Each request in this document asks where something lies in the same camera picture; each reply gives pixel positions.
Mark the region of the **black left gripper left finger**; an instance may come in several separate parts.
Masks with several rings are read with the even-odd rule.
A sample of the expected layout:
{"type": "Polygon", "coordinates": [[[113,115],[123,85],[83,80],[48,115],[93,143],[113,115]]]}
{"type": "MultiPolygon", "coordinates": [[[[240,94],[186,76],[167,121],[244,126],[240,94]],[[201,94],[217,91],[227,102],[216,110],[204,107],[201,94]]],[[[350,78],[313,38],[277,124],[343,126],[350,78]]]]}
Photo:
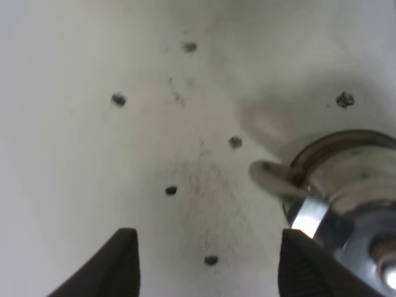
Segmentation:
{"type": "Polygon", "coordinates": [[[74,275],[50,296],[140,295],[137,231],[120,228],[74,275]]]}

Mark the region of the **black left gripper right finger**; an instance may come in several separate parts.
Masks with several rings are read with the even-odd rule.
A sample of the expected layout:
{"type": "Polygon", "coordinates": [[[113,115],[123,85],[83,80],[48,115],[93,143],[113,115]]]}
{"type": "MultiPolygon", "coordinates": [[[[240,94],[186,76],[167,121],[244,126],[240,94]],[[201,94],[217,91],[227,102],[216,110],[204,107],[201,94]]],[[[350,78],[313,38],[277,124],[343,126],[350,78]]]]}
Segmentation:
{"type": "Polygon", "coordinates": [[[294,296],[381,296],[299,230],[284,229],[278,265],[278,292],[294,296]]]}

